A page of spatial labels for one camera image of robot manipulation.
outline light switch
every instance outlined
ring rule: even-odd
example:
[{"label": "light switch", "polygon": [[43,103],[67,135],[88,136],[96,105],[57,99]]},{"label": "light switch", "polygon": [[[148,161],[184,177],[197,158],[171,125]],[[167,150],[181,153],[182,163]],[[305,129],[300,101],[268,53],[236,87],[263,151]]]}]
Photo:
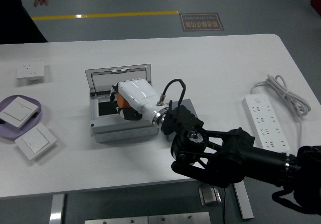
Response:
[{"label": "light switch", "polygon": [[34,153],[37,153],[42,147],[49,143],[46,137],[37,128],[30,130],[22,139]]},{"label": "light switch", "polygon": [[22,104],[14,101],[11,104],[9,104],[5,109],[4,113],[11,116],[12,118],[21,121],[23,118],[25,118],[32,110],[26,106],[23,106]]},{"label": "light switch", "polygon": [[30,160],[42,154],[56,141],[57,139],[42,123],[37,124],[15,140],[16,144]]},{"label": "light switch", "polygon": [[0,112],[0,119],[19,129],[38,109],[32,102],[16,97]]}]

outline purple plate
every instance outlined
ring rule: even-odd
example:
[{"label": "purple plate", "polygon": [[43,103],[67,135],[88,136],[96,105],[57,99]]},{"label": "purple plate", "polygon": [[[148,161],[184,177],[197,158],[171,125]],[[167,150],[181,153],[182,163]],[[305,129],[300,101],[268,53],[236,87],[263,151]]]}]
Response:
[{"label": "purple plate", "polygon": [[41,113],[42,113],[41,104],[37,100],[30,98],[30,97],[23,96],[23,95],[13,95],[13,96],[10,96],[10,97],[7,97],[6,99],[4,99],[2,102],[0,102],[0,111],[4,110],[13,100],[16,99],[16,97],[21,97],[29,102],[32,102],[33,104],[37,105],[39,107],[39,109],[36,112],[37,116],[35,118],[31,117],[30,119],[28,119],[27,122],[25,122],[25,124],[22,125],[20,129],[18,129],[17,127],[15,127],[11,124],[8,124],[7,122],[0,124],[0,136],[6,137],[9,139],[13,139],[13,140],[19,138],[21,135],[23,135],[29,129],[33,128],[36,125],[36,123],[38,122],[39,118],[41,117]]}]

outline metal box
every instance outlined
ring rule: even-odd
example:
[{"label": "metal box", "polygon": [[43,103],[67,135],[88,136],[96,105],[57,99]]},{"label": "metal box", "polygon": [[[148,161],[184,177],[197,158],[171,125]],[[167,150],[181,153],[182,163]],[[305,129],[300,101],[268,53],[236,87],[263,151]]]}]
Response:
[{"label": "metal box", "polygon": [[144,78],[151,85],[150,64],[85,70],[90,89],[90,132],[99,143],[157,135],[159,128],[142,117],[124,120],[110,102],[113,85],[120,81]]}]

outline open lid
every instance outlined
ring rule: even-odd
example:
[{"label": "open lid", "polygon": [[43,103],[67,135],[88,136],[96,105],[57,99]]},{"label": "open lid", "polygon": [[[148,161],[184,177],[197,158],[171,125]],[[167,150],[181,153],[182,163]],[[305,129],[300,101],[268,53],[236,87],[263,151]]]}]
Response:
[{"label": "open lid", "polygon": [[90,95],[110,94],[118,82],[143,78],[151,84],[150,64],[85,70]]}]

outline white table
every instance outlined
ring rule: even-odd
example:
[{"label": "white table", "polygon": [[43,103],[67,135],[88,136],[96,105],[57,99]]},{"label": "white table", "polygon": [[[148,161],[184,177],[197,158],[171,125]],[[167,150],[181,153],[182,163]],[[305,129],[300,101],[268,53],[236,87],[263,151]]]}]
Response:
[{"label": "white table", "polygon": [[[45,81],[17,80],[18,66],[33,61],[45,61]],[[58,141],[29,161],[14,141],[0,138],[0,198],[188,180],[171,170],[171,144],[161,133],[106,144],[90,136],[85,69],[146,63],[159,93],[170,80],[183,79],[185,98],[192,100],[205,129],[242,127],[250,134],[241,101],[254,83],[280,74],[311,105],[303,121],[304,145],[319,145],[321,106],[276,35],[2,45],[0,100],[14,94],[37,99],[43,107],[40,122]],[[267,93],[264,87],[255,91]],[[178,100],[180,93],[180,85],[173,85],[167,100]],[[269,97],[290,153],[296,154],[298,124],[279,99]]]}]

